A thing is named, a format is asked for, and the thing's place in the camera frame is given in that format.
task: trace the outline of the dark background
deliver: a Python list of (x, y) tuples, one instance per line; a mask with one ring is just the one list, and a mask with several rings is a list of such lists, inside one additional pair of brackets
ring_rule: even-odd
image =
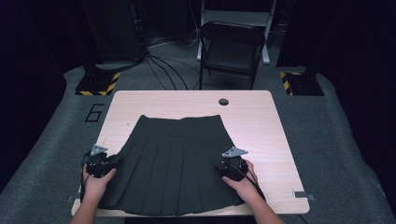
[[(200, 15), (199, 2), (191, 0), (195, 16)], [(217, 9), (219, 2), (208, 7)], [(227, 2), (227, 9), (236, 7), (233, 1)], [(258, 2), (244, 1), (243, 9), (267, 8), (266, 3)], [(175, 17), (187, 18), (177, 32), (184, 30), (188, 34), (195, 29), (188, 4), (182, 0), (175, 4), (186, 6)], [(7, 0), (0, 5), (0, 74), (4, 82), (1, 110), (5, 115), (0, 124), (3, 189), (62, 100), (66, 87), (63, 73), (82, 66), (84, 60), (102, 63), (104, 58), (97, 34), (79, 1)], [(334, 85), (361, 155), (375, 170), (393, 213), (395, 5), (394, 1), (296, 1), (278, 59), (278, 66), (286, 67), (308, 66), (315, 58), (322, 62), (319, 72)], [(341, 15), (341, 22), (337, 23), (335, 38), (327, 40), (324, 35), (333, 15)], [(319, 43), (327, 48), (318, 50)]]

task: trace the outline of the wooden table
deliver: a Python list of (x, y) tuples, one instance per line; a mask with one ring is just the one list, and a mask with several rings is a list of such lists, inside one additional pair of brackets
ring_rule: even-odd
[[(220, 105), (227, 99), (227, 105)], [(242, 157), (254, 164), (260, 187), (277, 214), (304, 214), (306, 198), (274, 100), (269, 91), (117, 91), (108, 109), (97, 145), (116, 154), (125, 144), (141, 115), (149, 118), (182, 119), (220, 115), (236, 147), (248, 151)], [(79, 199), (72, 208), (74, 215)], [(185, 216), (251, 215), (246, 204)], [(118, 210), (98, 209), (99, 217), (135, 217)]]

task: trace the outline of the skirt pleat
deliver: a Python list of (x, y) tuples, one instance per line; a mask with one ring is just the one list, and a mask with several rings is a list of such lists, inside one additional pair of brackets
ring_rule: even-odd
[(99, 207), (143, 216), (181, 216), (242, 203), (216, 171), (233, 146), (220, 116), (141, 116)]

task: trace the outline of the black speaker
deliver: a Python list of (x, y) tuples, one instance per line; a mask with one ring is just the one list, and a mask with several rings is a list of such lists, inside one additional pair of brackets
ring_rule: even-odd
[(140, 1), (80, 0), (104, 62), (145, 57), (145, 23)]

